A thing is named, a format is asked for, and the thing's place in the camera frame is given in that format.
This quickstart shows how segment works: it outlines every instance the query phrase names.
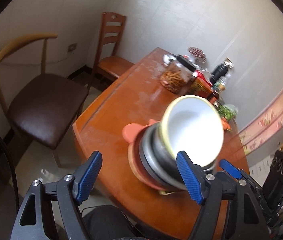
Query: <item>silver bolt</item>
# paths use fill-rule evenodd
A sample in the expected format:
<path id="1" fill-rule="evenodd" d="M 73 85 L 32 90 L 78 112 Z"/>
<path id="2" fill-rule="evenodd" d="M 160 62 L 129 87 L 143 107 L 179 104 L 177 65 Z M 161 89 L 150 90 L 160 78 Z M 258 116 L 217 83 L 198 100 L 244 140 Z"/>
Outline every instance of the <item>silver bolt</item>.
<path id="1" fill-rule="evenodd" d="M 247 182 L 243 179 L 240 179 L 239 180 L 239 184 L 242 185 L 242 186 L 246 186 L 247 185 Z"/>
<path id="2" fill-rule="evenodd" d="M 208 180 L 214 180 L 215 179 L 215 176 L 213 174 L 207 174 L 206 175 L 206 179 Z"/>
<path id="3" fill-rule="evenodd" d="M 38 186 L 39 184 L 40 184 L 39 179 L 34 180 L 33 183 L 32 183 L 33 186 Z"/>
<path id="4" fill-rule="evenodd" d="M 67 175 L 64 177 L 64 180 L 70 181 L 72 178 L 73 178 L 73 175 L 67 174 Z"/>

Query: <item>yellow rim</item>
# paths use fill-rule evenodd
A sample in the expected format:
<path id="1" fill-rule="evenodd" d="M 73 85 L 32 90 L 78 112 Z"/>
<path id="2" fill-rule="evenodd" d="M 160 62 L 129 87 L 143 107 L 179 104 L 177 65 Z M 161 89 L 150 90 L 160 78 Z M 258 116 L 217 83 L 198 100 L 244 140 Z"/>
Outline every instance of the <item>yellow rim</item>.
<path id="1" fill-rule="evenodd" d="M 159 126 L 159 136 L 160 136 L 163 144 L 165 145 L 166 149 L 168 150 L 168 152 L 170 153 L 170 155 L 173 158 L 176 158 L 176 156 L 174 155 L 172 147 L 171 147 L 170 142 L 169 142 L 169 136 L 168 136 L 168 132 L 167 132 L 167 130 L 168 130 L 168 119 L 169 119 L 169 115 L 171 113 L 171 110 L 174 108 L 174 106 L 179 101 L 186 99 L 186 98 L 198 98 L 198 99 L 204 101 L 217 114 L 217 116 L 219 116 L 219 114 L 218 114 L 217 110 L 214 108 L 214 106 L 211 103 L 209 103 L 209 101 L 207 99 L 199 97 L 199 96 L 192 96 L 192 95 L 182 96 L 182 97 L 176 98 L 173 102 L 171 102 L 169 104 L 169 106 L 166 108 L 165 113 L 163 114 L 163 118 L 162 118 L 162 121 L 161 121 L 160 126 Z"/>

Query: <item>chair backrest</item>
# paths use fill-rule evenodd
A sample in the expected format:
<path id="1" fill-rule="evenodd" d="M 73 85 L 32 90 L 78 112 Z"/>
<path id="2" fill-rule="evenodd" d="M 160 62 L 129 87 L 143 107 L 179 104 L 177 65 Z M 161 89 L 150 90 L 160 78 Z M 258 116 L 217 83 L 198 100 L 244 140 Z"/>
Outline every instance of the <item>chair backrest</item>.
<path id="1" fill-rule="evenodd" d="M 120 44 L 121 37 L 123 35 L 126 16 L 118 13 L 103 12 L 102 13 L 102 24 L 99 31 L 98 47 L 95 55 L 94 67 L 98 64 L 103 46 L 109 43 L 115 43 L 112 51 L 112 56 L 115 56 Z M 108 36 L 108 33 L 117 34 L 116 36 Z"/>
<path id="2" fill-rule="evenodd" d="M 46 68 L 46 51 L 47 51 L 47 40 L 48 39 L 55 39 L 57 38 L 56 33 L 35 33 L 29 34 L 25 36 L 18 37 L 8 43 L 1 51 L 0 51 L 0 62 L 8 57 L 9 55 L 13 54 L 14 52 L 18 51 L 22 47 L 38 40 L 44 40 L 43 51 L 42 51 L 42 59 L 40 64 L 40 72 L 43 74 L 45 73 Z M 3 109 L 4 114 L 7 114 L 8 107 L 5 102 L 4 95 L 0 88 L 0 106 Z"/>

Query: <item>table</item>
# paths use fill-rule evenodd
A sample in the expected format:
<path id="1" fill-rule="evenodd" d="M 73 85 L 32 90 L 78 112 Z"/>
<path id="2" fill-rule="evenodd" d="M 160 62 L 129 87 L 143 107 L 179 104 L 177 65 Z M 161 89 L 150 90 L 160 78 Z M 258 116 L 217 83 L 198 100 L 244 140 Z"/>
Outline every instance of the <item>table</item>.
<path id="1" fill-rule="evenodd" d="M 156 48 L 132 66 L 108 87 L 74 122 L 75 144 L 86 160 L 94 150 L 103 155 L 98 179 L 122 208 L 135 219 L 178 239 L 187 239 L 200 206 L 188 192 L 159 195 L 141 183 L 132 173 L 127 157 L 128 143 L 122 129 L 129 123 L 148 124 L 150 118 L 160 120 L 166 107 L 177 95 L 163 88 L 158 79 L 165 67 L 163 49 Z M 225 134 L 219 158 L 230 160 L 248 172 L 245 153 L 237 134 Z M 227 202 L 222 201 L 214 238 L 221 236 Z"/>

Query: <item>blue textured pad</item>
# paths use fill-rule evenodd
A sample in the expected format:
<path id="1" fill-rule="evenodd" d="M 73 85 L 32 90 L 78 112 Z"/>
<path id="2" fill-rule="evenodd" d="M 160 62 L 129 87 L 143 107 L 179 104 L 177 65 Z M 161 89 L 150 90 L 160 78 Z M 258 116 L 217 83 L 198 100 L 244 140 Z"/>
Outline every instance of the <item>blue textured pad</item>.
<path id="1" fill-rule="evenodd" d="M 235 166 L 233 166 L 230 162 L 226 161 L 225 159 L 220 160 L 219 166 L 234 179 L 242 178 L 240 170 L 237 169 Z"/>
<path id="2" fill-rule="evenodd" d="M 184 180 L 191 199 L 196 200 L 197 204 L 201 205 L 204 198 L 201 193 L 201 186 L 198 179 L 180 152 L 177 154 L 176 161 L 179 173 Z"/>
<path id="3" fill-rule="evenodd" d="M 102 167 L 102 163 L 102 154 L 99 152 L 87 168 L 80 182 L 78 183 L 78 193 L 76 200 L 79 204 L 81 204 L 84 200 L 88 199 L 90 191 L 92 190 L 93 185 L 97 179 L 98 173 Z"/>

